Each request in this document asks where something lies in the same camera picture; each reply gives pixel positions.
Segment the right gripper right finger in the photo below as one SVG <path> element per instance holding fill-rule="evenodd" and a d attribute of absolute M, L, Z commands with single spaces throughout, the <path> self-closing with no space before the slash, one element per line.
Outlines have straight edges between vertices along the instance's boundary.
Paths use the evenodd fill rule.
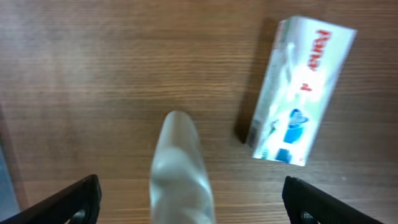
<path fill-rule="evenodd" d="M 291 223 L 371 223 L 380 221 L 296 177 L 285 178 L 282 199 Z"/>

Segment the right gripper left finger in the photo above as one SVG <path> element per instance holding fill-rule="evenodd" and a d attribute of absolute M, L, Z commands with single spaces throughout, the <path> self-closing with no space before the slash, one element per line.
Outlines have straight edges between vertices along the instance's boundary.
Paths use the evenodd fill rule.
<path fill-rule="evenodd" d="M 95 224 L 101 198 L 99 178 L 91 174 L 1 224 Z"/>

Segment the white spray bottle clear cap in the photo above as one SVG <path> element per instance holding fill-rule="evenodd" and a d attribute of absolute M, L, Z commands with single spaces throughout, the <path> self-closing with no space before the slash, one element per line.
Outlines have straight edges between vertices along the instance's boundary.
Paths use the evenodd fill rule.
<path fill-rule="evenodd" d="M 149 197 L 151 223 L 216 223 L 200 136 L 183 111 L 165 117 L 152 160 Z"/>

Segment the white Panadol box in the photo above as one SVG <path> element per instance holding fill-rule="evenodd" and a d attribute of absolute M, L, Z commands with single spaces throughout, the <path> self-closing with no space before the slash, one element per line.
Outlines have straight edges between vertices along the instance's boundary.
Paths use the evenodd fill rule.
<path fill-rule="evenodd" d="M 253 158 L 306 164 L 356 34 L 304 16 L 279 22 L 246 140 Z"/>

